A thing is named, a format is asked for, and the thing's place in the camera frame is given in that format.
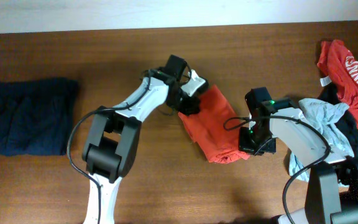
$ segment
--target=light blue cloth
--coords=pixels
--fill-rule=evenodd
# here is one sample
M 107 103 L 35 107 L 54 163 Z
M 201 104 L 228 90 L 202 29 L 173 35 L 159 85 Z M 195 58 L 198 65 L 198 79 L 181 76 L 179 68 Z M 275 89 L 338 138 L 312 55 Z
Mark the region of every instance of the light blue cloth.
M 345 155 L 354 157 L 349 141 L 335 126 L 335 123 L 337 123 L 347 109 L 349 109 L 349 105 L 345 103 L 332 105 L 322 100 L 305 98 L 299 101 L 299 106 L 305 118 L 310 122 L 310 125 L 327 139 L 328 144 L 344 151 Z M 291 153 L 288 168 L 290 175 L 295 174 L 302 168 L 302 163 Z M 299 175 L 297 179 L 309 182 L 309 174 L 304 172 Z

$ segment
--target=wooden tabletop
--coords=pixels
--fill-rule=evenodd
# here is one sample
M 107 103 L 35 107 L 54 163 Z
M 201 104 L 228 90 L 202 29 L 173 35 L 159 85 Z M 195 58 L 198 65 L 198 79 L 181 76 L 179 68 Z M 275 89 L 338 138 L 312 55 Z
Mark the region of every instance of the wooden tabletop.
M 140 85 L 141 71 L 175 54 L 216 84 L 238 115 L 248 115 L 244 95 L 251 88 L 266 86 L 273 98 L 318 96 L 321 39 L 343 40 L 358 59 L 358 22 L 3 34 L 0 80 L 78 80 L 78 121 L 100 105 L 120 103 Z M 73 147 L 82 168 L 90 124 L 82 125 Z M 274 155 L 211 164 L 178 116 L 155 110 L 119 188 L 116 221 L 229 223 L 283 214 L 287 155 L 278 141 Z M 81 223 L 89 185 L 66 156 L 0 156 L 0 223 Z M 303 207 L 306 188 L 301 181 L 290 187 L 291 211 Z

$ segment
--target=black cloth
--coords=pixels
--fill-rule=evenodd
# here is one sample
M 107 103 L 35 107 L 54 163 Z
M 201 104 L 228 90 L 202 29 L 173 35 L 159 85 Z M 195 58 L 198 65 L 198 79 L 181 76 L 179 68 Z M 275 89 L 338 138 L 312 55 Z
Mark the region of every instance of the black cloth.
M 78 83 L 0 82 L 0 154 L 64 155 Z
M 336 85 L 330 83 L 324 90 L 321 92 L 318 97 L 319 100 L 323 100 L 332 105 L 336 105 L 340 103 L 337 97 L 337 88 Z M 358 129 L 356 125 L 356 121 L 353 115 L 347 110 L 341 119 L 335 124 L 336 127 L 345 135 L 347 140 L 349 141 L 352 150 L 354 152 L 354 157 L 358 157 Z

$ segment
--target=white backdrop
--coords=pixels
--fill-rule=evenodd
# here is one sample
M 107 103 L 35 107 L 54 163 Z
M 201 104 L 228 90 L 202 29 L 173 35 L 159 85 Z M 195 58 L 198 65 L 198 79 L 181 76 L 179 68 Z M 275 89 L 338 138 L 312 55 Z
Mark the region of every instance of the white backdrop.
M 358 0 L 0 0 L 0 33 L 358 20 Z

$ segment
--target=wood grain surface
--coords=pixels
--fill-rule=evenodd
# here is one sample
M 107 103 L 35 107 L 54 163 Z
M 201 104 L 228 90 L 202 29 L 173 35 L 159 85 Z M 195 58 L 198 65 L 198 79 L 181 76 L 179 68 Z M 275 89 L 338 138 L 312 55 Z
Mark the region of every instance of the wood grain surface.
M 273 98 L 318 96 L 321 39 L 344 40 L 358 59 L 358 22 L 3 34 L 0 80 L 78 80 L 78 121 L 100 105 L 120 103 L 140 85 L 141 71 L 175 54 L 216 84 L 238 115 L 248 115 L 244 95 L 251 88 L 266 86 Z M 82 125 L 73 148 L 82 168 L 90 124 Z M 278 141 L 274 155 L 210 164 L 178 116 L 156 110 L 121 183 L 116 221 L 230 223 L 282 214 L 287 155 Z M 290 187 L 290 210 L 303 207 L 306 188 L 300 181 Z M 66 156 L 0 156 L 0 223 L 81 223 L 88 194 L 89 181 Z

